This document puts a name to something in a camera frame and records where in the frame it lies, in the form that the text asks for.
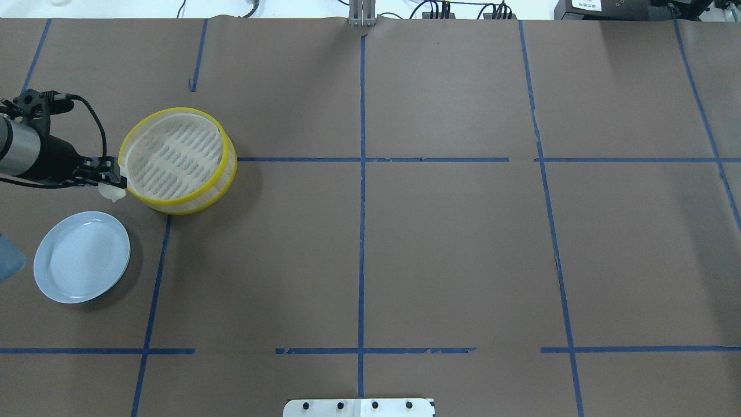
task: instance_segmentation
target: black box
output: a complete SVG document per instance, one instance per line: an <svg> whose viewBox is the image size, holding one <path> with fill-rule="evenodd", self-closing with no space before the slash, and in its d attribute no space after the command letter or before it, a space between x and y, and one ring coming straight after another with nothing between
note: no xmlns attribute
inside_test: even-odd
<svg viewBox="0 0 741 417"><path fill-rule="evenodd" d="M599 0L602 11L574 7L580 0L559 0L554 20L648 20L648 0Z"/></svg>

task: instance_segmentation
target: metal bracket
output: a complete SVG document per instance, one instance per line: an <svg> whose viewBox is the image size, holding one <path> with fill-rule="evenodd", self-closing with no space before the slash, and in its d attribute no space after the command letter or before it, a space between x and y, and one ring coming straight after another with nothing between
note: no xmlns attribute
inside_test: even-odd
<svg viewBox="0 0 741 417"><path fill-rule="evenodd" d="M432 19L433 18L432 12L422 12L422 18L423 19ZM451 13L450 17L448 17L448 19L455 19L455 18L456 18L456 14L455 13Z"/></svg>
<svg viewBox="0 0 741 417"><path fill-rule="evenodd" d="M291 400L283 417L435 417L428 398Z"/></svg>
<svg viewBox="0 0 741 417"><path fill-rule="evenodd" d="M494 18L494 13L484 13L484 20L496 20ZM509 20L517 20L517 15L512 13L512 17L510 17Z"/></svg>
<svg viewBox="0 0 741 417"><path fill-rule="evenodd" d="M376 26L376 0L349 0L350 26Z"/></svg>

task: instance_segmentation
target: cable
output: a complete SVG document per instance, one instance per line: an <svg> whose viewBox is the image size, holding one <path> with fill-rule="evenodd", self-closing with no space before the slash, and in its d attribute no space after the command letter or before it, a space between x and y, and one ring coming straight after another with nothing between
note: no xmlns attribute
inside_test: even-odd
<svg viewBox="0 0 741 417"><path fill-rule="evenodd" d="M183 10L183 7L185 7L185 2L187 0L183 0L183 4L180 4L180 8L178 9L178 15L175 16L175 19L180 19L180 12Z"/></svg>
<svg viewBox="0 0 741 417"><path fill-rule="evenodd" d="M68 94L67 98L70 100L77 100L81 102L82 104L87 107L87 111L90 112L90 115L93 116L93 119L95 119L96 125L98 125L98 130L100 130L100 140L103 142L103 156L108 156L108 143L105 140L105 129L103 129L103 124L100 123L100 119L98 119L98 115L95 114L95 111L93 110L93 106L90 105L89 102L87 102L86 99L83 99L82 97L78 96L77 94Z"/></svg>
<svg viewBox="0 0 741 417"><path fill-rule="evenodd" d="M489 4L487 4L487 5L485 5L484 7L481 8L481 11L479 12L479 15L476 16L476 20L479 20L481 18L481 16L483 16L484 10L486 10L486 7L489 7L489 6L491 6L491 8L493 9L492 10L492 13L495 13L496 12L496 4L489 3Z"/></svg>
<svg viewBox="0 0 741 417"><path fill-rule="evenodd" d="M28 188L45 188L49 190L57 189L57 188L69 188L73 187L74 183L64 183L59 185L44 185L44 184L35 184L35 183L25 183L22 181L16 181L11 180L10 178L3 178L0 177L0 183L8 183L13 185L20 185L21 187L28 187Z"/></svg>
<svg viewBox="0 0 741 417"><path fill-rule="evenodd" d="M512 19L512 8L507 6L506 3L502 2L495 9L494 15L491 18L496 20Z"/></svg>
<svg viewBox="0 0 741 417"><path fill-rule="evenodd" d="M453 3L453 4L469 4L471 6L485 6L485 5L488 4L488 3L469 3L467 1L448 1L448 3Z"/></svg>
<svg viewBox="0 0 741 417"><path fill-rule="evenodd" d="M414 13L416 13L417 10L419 10L419 8L424 3L432 3L432 4L434 4L435 5L435 16L438 16L440 14L440 10L439 10L439 8L437 6L437 1L434 1L434 0L424 0L422 3L419 3L417 5L417 7L414 8L414 10L412 10L412 14L409 15L409 19L412 19L414 17ZM430 19L432 19L432 6L430 6Z"/></svg>
<svg viewBox="0 0 741 417"><path fill-rule="evenodd" d="M383 15L391 15L391 16L396 16L396 17L398 17L399 19L401 19L401 20L404 20L404 18L403 18L403 17L401 17L401 16L397 15L396 13L392 13L392 12L384 12L384 13L381 13L381 14L379 14L378 16L383 16Z"/></svg>
<svg viewBox="0 0 741 417"><path fill-rule="evenodd" d="M246 19L246 18L252 16L253 14L255 14L255 12L257 11L257 7L259 7L259 6L260 6L260 0L253 0L252 10L250 10L249 13L247 13L246 15L244 15L242 17Z"/></svg>

